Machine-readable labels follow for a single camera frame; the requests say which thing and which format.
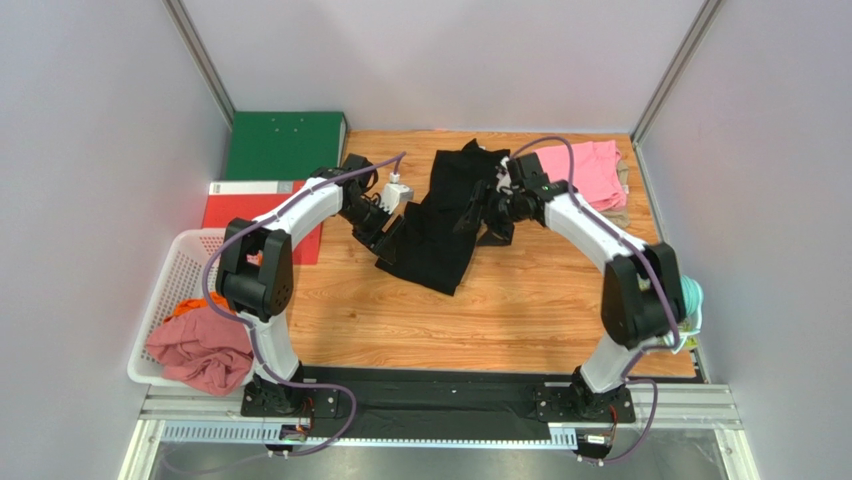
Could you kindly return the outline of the black floral t shirt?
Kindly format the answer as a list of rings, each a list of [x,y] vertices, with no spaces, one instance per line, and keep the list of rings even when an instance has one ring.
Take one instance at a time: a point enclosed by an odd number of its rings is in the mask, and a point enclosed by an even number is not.
[[[432,164],[429,191],[403,212],[404,225],[395,235],[396,259],[377,260],[375,267],[398,279],[453,296],[471,262],[477,232],[456,232],[474,187],[497,183],[498,167],[507,149],[489,151],[473,139],[459,150],[439,150]]]

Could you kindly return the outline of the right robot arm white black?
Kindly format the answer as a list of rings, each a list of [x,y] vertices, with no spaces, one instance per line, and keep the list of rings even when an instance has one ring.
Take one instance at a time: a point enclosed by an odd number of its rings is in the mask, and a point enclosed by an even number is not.
[[[504,160],[496,184],[475,185],[457,221],[457,232],[486,229],[488,241],[508,243],[515,225],[535,221],[562,236],[601,272],[600,318],[605,330],[593,354],[579,367],[580,382],[593,394],[615,390],[662,339],[679,340],[687,313],[676,254],[626,233],[595,211],[570,179],[552,181],[534,153]]]

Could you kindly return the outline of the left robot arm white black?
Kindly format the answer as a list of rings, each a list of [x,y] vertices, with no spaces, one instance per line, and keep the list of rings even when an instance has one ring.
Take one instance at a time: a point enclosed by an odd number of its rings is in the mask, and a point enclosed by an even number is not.
[[[294,404],[307,390],[302,363],[295,353],[286,309],[295,293],[293,252],[326,219],[340,216],[354,238],[377,258],[393,262],[393,236],[404,224],[395,210],[414,191],[401,180],[397,155],[382,190],[370,193],[379,165],[350,154],[338,167],[316,170],[304,186],[271,211],[252,220],[235,218],[226,227],[219,249],[206,264],[215,268],[215,291],[228,302],[221,316],[247,332],[254,356],[250,387]]]

